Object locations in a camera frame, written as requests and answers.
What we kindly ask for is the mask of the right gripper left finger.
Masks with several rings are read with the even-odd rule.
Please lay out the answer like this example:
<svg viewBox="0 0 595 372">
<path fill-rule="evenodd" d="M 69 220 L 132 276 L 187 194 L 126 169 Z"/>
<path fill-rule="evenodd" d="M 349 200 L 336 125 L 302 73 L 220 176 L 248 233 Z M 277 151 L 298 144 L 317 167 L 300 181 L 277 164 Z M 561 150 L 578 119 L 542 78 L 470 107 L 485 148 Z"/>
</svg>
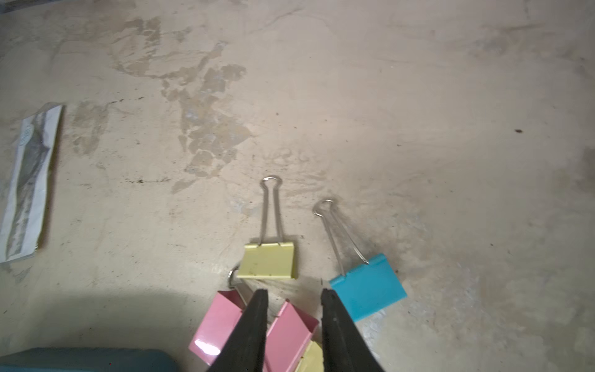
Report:
<svg viewBox="0 0 595 372">
<path fill-rule="evenodd" d="M 267 340 L 268 291 L 254 292 L 210 372 L 254 371 L 264 366 Z"/>
</svg>

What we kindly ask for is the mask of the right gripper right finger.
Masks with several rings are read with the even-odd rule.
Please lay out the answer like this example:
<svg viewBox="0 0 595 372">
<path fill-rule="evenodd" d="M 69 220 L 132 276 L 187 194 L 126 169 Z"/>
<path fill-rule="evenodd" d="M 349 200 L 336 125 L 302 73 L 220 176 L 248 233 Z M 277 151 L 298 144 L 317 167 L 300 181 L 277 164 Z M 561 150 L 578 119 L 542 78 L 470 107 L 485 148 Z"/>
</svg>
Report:
<svg viewBox="0 0 595 372">
<path fill-rule="evenodd" d="M 325 288 L 321 303 L 324 371 L 384 371 L 337 293 Z"/>
</svg>

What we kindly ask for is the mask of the teal binder clip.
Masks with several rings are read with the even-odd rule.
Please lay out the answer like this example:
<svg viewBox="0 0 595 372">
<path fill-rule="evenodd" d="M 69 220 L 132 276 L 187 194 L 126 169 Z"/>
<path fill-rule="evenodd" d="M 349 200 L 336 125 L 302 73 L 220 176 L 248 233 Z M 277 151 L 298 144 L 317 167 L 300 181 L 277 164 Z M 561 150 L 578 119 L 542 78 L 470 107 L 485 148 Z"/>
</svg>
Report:
<svg viewBox="0 0 595 372">
<path fill-rule="evenodd" d="M 322 220 L 339 265 L 340 275 L 329 281 L 330 286 L 339 296 L 353 321 L 359 322 L 408 297 L 384 254 L 378 254 L 370 259 L 364 257 L 353 237 L 339 221 L 331 198 L 316 202 L 312 211 Z M 363 262 L 350 271 L 346 271 L 342 265 L 339 249 L 333 237 L 332 223 L 335 223 L 349 238 L 353 250 Z"/>
</svg>

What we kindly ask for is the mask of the teal plastic storage box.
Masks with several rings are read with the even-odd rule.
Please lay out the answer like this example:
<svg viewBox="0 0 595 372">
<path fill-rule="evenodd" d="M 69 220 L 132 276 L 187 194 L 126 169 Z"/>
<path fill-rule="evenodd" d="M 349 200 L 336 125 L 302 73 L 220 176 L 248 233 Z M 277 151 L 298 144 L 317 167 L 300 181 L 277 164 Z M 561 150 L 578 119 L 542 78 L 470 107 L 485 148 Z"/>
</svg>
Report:
<svg viewBox="0 0 595 372">
<path fill-rule="evenodd" d="M 1 358 L 2 371 L 179 371 L 162 350 L 32 348 Z"/>
</svg>

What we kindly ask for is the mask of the packaged ruler card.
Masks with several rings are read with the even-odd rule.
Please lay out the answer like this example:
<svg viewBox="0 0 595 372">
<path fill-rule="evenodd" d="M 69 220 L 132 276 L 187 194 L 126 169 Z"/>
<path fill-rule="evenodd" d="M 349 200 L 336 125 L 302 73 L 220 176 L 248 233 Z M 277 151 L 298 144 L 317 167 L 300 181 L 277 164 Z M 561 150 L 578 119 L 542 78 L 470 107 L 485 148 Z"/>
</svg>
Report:
<svg viewBox="0 0 595 372">
<path fill-rule="evenodd" d="M 38 247 L 62 111 L 63 105 L 53 104 L 22 121 L 1 225 L 2 263 L 29 257 Z"/>
</svg>

